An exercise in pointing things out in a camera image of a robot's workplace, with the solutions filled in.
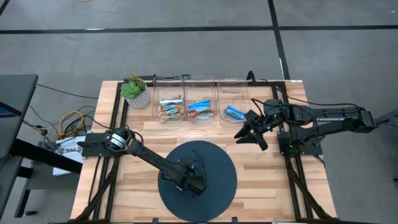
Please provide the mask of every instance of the wooden table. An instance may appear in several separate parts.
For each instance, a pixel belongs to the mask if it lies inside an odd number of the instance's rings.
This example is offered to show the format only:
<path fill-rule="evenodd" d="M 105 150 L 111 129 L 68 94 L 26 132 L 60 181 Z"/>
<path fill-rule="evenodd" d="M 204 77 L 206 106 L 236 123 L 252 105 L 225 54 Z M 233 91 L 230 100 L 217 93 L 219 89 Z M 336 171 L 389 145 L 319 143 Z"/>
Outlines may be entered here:
<path fill-rule="evenodd" d="M 109 126 L 111 120 L 116 86 L 117 81 L 105 81 L 99 94 L 95 120 L 106 126 Z M 307 100 L 302 82 L 286 81 L 286 87 L 289 96 Z M 262 101 L 272 99 L 271 88 L 267 86 L 249 87 L 249 94 L 251 98 Z M 118 122 L 120 122 L 123 101 L 121 98 Z M 290 103 L 303 104 L 294 100 Z M 251 105 L 251 108 L 257 111 L 254 105 Z M 129 108 L 126 118 L 126 124 L 143 135 L 145 145 L 149 149 L 166 157 L 171 150 L 184 142 L 205 140 L 224 149 L 234 162 L 238 175 L 235 198 L 229 208 L 212 220 L 213 222 L 230 222 L 232 217 L 238 217 L 240 222 L 295 220 L 285 161 L 279 153 L 277 131 L 264 134 L 269 148 L 263 152 L 256 144 L 236 144 L 233 136 L 240 127 L 223 127 L 218 122 L 219 117 L 216 122 L 210 124 L 190 124 L 186 121 L 177 124 L 160 124 L 152 117 L 151 111 L 152 104 L 142 110 Z M 94 133 L 105 132 L 105 129 L 95 123 L 92 130 Z M 90 157 L 84 161 L 71 218 L 78 216 L 87 206 L 97 159 Z M 335 217 L 336 212 L 323 164 L 313 156 L 302 156 L 302 160 L 309 191 L 325 211 Z M 94 192 L 98 186 L 100 169 Z M 155 167 L 138 157 L 122 156 L 112 222 L 151 222 L 153 218 L 159 218 L 160 222 L 184 222 L 169 212 L 163 204 L 157 189 L 158 172 Z M 298 189 L 297 192 L 304 217 L 302 195 Z M 104 202 L 107 197 L 108 193 L 105 192 L 100 218 L 104 217 Z"/>

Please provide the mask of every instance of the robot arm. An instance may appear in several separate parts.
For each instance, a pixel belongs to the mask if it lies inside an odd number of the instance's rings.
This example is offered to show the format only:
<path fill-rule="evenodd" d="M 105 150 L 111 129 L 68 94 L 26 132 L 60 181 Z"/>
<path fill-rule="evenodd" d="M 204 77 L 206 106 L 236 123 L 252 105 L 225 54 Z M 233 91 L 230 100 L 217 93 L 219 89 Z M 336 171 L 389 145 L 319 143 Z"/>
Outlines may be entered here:
<path fill-rule="evenodd" d="M 300 136 L 297 136 L 301 141 L 342 131 L 368 133 L 377 128 L 377 122 L 372 114 L 363 108 L 312 109 L 280 100 L 267 100 L 261 103 L 264 105 L 264 115 L 258 115 L 253 110 L 248 111 L 242 129 L 234 137 L 238 139 L 236 143 L 256 143 L 264 151 L 268 145 L 262 134 L 272 131 L 282 123 L 303 126 L 314 122 L 313 128 L 306 128 L 300 132 Z M 318 122 L 329 123 L 318 125 Z"/>
<path fill-rule="evenodd" d="M 136 139 L 136 133 L 127 128 L 118 128 L 113 131 L 102 142 L 102 146 L 112 151 L 117 156 L 131 154 L 137 156 L 150 165 L 161 171 L 161 178 L 168 180 L 176 185 L 179 190 L 189 190 L 193 196 L 199 196 L 206 189 L 206 172 L 204 164 L 200 156 L 194 151 L 199 158 L 199 163 L 188 161 L 181 158 L 178 162 L 170 162 L 158 155 L 154 151 L 146 148 Z M 200 173 L 195 172 L 195 166 L 199 166 Z"/>

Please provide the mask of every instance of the concrete floor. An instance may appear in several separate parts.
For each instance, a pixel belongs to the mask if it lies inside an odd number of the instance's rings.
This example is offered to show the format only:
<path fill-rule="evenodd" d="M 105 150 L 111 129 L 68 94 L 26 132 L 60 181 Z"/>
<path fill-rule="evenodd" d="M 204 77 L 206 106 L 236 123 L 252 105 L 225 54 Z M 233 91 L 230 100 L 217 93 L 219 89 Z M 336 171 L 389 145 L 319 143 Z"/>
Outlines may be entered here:
<path fill-rule="evenodd" d="M 398 24 L 398 2 L 388 0 L 275 0 L 280 26 Z M 10 0 L 0 30 L 177 26 L 270 26 L 260 0 Z M 291 79 L 303 80 L 308 100 L 353 102 L 377 117 L 398 108 L 398 30 L 283 31 Z M 103 80 L 171 73 L 281 79 L 273 31 L 126 34 L 1 35 L 0 74 L 36 73 L 39 83 L 97 96 Z M 87 100 L 38 88 L 33 106 L 56 123 Z M 31 110 L 29 122 L 43 124 Z M 40 135 L 22 127 L 19 137 L 36 144 Z M 398 220 L 398 130 L 328 136 L 322 146 L 333 201 L 343 220 Z M 13 219 L 23 188 L 17 179 L 0 223 L 47 223 L 69 219 L 75 189 L 36 190 L 27 208 L 40 213 Z"/>

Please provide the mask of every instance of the transparent container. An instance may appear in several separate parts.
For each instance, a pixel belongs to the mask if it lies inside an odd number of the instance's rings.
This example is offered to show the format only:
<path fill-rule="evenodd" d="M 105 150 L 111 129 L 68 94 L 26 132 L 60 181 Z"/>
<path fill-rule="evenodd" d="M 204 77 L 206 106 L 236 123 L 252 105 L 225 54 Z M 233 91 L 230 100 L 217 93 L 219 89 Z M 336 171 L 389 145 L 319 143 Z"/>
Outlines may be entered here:
<path fill-rule="evenodd" d="M 164 124 L 181 122 L 184 115 L 184 78 L 181 75 L 155 77 L 152 116 Z"/>
<path fill-rule="evenodd" d="M 217 81 L 217 102 L 222 126 L 242 126 L 250 109 L 248 81 L 229 78 Z"/>
<path fill-rule="evenodd" d="M 218 114 L 214 78 L 198 75 L 185 79 L 185 116 L 190 123 L 210 123 Z"/>

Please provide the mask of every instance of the blue wrapper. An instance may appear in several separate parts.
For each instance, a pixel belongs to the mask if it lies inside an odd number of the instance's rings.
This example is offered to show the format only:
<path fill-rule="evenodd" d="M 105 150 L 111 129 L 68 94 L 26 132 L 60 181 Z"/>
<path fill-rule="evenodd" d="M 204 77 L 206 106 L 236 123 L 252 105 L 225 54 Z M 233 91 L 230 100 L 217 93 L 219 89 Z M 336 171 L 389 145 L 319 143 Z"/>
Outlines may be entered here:
<path fill-rule="evenodd" d="M 229 117 L 238 120 L 238 121 L 244 121 L 244 113 L 241 111 L 238 111 L 237 109 L 233 108 L 232 106 L 228 105 L 226 109 L 224 110 L 225 114 L 227 114 Z"/>

